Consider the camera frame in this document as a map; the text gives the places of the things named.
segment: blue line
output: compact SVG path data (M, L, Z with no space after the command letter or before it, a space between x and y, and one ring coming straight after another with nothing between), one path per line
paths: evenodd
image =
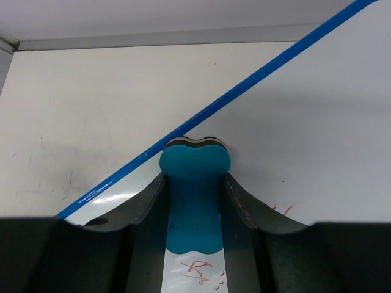
M309 35L305 36L302 40L295 43L293 46L288 48L286 51L278 55L272 61L267 63L265 66L261 67L255 73L250 75L244 81L240 82L234 88L229 90L227 93L218 98L215 102L211 103L208 107L204 108L201 112L190 118L187 122L183 123L177 129L172 131L170 134L163 137L161 140L152 145L149 149L144 151L138 157L127 163L120 170L116 171L113 175L111 175L108 179L104 180L102 183L97 185L91 191L86 193L80 199L76 200L74 203L65 208L62 212L60 212L57 217L66 218L79 208L84 206L87 202L95 198L97 195L101 194L107 188L112 186L117 181L121 180L127 174L132 172L134 169L138 168L145 161L149 160L151 157L159 153L167 142L174 137L183 136L191 129L196 127L198 124L203 122L205 119L212 116L218 110L226 106L228 103L242 95L244 92L249 90L255 84L260 82L262 79L279 69L282 65L289 62L291 59L295 58L301 52L306 50L308 47L312 46L318 40L323 38L329 32L333 31L336 27L344 23L346 20L354 16L357 12L366 8L369 4L375 2L377 0L356 0L341 12L333 16L327 22L316 28L313 32L309 33Z

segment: black object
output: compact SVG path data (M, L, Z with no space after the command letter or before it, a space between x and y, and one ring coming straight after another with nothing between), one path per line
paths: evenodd
M168 179L86 226L0 220L0 292L160 292ZM295 222L221 182L229 293L391 292L391 225Z

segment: blue tape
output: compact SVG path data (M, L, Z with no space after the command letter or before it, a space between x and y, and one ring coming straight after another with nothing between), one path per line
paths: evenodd
M167 142L174 137L183 136L191 129L196 127L198 124L212 116L218 110L226 106L228 103L232 102L234 99L242 95L244 92L249 90L255 84L260 82L262 79L279 69L282 65L289 62L291 59L295 58L301 52L306 50L308 47L312 46L318 40L323 38L329 32L333 31L336 27L344 23L346 20L350 19L356 13L360 12L366 6L370 5L377 0L356 0L341 12L333 16L327 22L316 28L313 32L309 33L302 40L295 43L293 46L288 48L286 51L278 55L272 61L267 63L265 66L261 67L255 73L250 75L244 81L240 82L234 88L229 90L227 93L223 94L215 102L211 103L208 107L204 108L201 112L190 118L187 122L183 123L177 129L172 131L170 134L163 137L161 140L152 145L149 149L144 151L138 157L127 163L120 170L116 171L108 179L104 180L102 183L97 185L91 191L86 193L84 196L76 200L74 203L65 208L60 212L57 217L66 218L79 208L84 206L90 200L94 199L97 195L101 194L107 188L112 186L117 181L121 180L127 174L132 172L134 169L138 168L144 162L149 160L151 157L159 153L167 144Z

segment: red mark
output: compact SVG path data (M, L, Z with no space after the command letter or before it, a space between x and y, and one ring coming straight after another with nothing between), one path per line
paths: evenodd
M188 272L194 272L194 271L195 271L196 273L198 273L198 276L190 276L190 275L184 275L184 274L180 273L181 275L183 275L183 276L185 276L185 277L200 279L199 282L198 282L199 285L202 285L204 281L206 281L206 282L211 282L211 280L206 279L206 278L203 277L202 272L200 272L200 270L197 270L197 269L196 269L196 268L204 267L204 266L212 267L211 264L209 264L209 263L207 263L207 262L205 262L205 261L194 261L194 262L191 264L191 266L189 266L188 264L184 264L183 262L182 262L182 264L183 264L184 266L186 266L186 267L189 267Z
M297 203L294 203L293 205L291 205L284 213L283 215L287 215L287 213L290 211L291 208L293 208L294 205L296 205Z

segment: blue edge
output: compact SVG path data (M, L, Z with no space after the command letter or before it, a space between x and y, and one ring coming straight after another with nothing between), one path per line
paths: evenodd
M226 106L228 103L242 95L244 92L249 90L255 84L260 82L262 79L279 69L282 65L289 62L291 59L295 58L301 52L306 50L308 47L312 46L318 40L323 38L329 32L333 31L339 25L344 23L346 20L350 19L356 13L360 12L362 9L366 8L369 4L377 0L356 0L341 12L333 16L327 22L316 28L309 35L305 36L302 40L295 43L289 49L278 55L272 61L267 63L265 66L258 69L244 81L240 82L234 88L229 90L227 93L218 98L215 102L211 103L208 107L204 108L201 112L190 118L187 122L183 123L177 129L172 131L170 134L163 137L161 140L152 145L149 149L144 151L142 154L138 155L135 159L127 163L120 170L116 171L109 178L104 180L102 183L97 185L91 191L86 193L84 196L76 200L74 203L65 208L60 212L56 217L65 219L79 208L84 206L89 201L93 200L96 196L101 194L107 188L111 187L117 181L121 180L127 174L132 172L134 169L138 168L144 162L149 160L151 157L159 153L167 144L167 142L174 137L183 136L192 128L196 127L198 124L212 116L218 110Z

